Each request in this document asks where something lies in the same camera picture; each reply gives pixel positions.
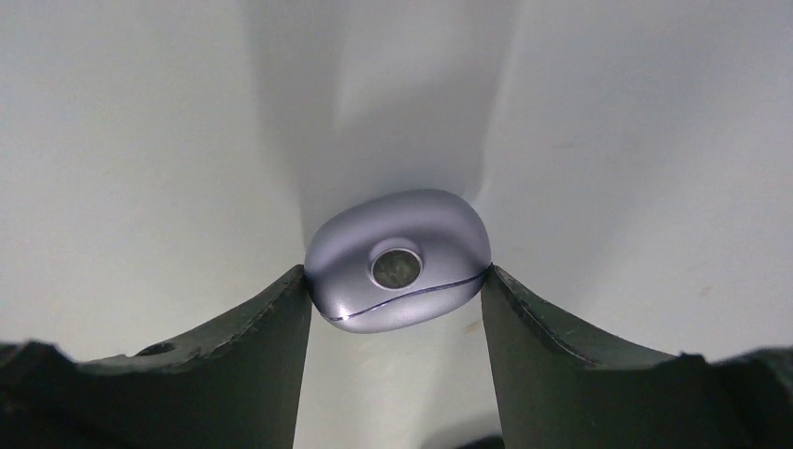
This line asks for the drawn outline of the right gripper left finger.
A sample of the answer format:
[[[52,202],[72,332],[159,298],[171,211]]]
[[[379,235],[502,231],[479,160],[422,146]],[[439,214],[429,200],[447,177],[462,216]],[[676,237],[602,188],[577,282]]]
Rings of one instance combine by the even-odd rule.
[[[5,448],[289,448],[311,321],[303,268],[135,355],[1,346]]]

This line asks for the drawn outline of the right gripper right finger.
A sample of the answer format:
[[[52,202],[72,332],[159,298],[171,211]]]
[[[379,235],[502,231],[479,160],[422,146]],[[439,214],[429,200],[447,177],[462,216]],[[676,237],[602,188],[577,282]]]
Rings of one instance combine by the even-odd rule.
[[[726,359],[624,340],[492,266],[481,292],[509,448],[788,448],[792,351]]]

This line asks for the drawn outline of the lavender earbud charging case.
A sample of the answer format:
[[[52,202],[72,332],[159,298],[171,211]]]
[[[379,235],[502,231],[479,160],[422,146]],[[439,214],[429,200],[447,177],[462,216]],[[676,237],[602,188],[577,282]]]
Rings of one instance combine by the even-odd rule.
[[[304,269],[310,297],[331,325],[380,333],[458,309],[480,291],[492,263],[483,220],[442,190],[382,196],[321,226]]]

